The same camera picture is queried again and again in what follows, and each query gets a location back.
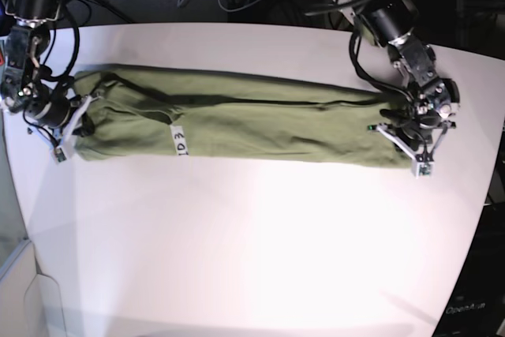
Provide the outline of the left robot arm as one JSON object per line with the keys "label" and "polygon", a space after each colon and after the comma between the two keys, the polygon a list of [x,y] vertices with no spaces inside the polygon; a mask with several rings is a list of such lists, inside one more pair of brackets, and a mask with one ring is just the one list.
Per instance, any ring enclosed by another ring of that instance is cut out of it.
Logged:
{"label": "left robot arm", "polygon": [[[412,161],[417,176],[431,174],[434,155],[443,138],[456,124],[450,120],[460,104],[457,84],[436,71],[436,54],[414,34],[417,15],[410,0],[331,0],[308,14],[339,11],[353,25],[350,59],[356,74],[380,92],[400,95],[404,104],[383,110],[386,124],[371,125]],[[400,85],[377,80],[358,61],[361,41],[387,50],[391,65],[402,76]]]}

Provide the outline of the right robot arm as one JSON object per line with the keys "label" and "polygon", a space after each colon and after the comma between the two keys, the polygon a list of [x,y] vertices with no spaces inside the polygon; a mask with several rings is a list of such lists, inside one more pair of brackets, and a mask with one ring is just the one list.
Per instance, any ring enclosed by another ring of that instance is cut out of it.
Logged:
{"label": "right robot arm", "polygon": [[[88,135],[92,123],[86,110],[92,97],[69,90],[80,49],[80,30],[68,9],[69,0],[1,0],[4,64],[1,105],[20,114],[31,132],[38,133],[59,153],[75,135]],[[73,49],[67,66],[55,74],[47,59],[56,40],[58,21],[69,22]]]}

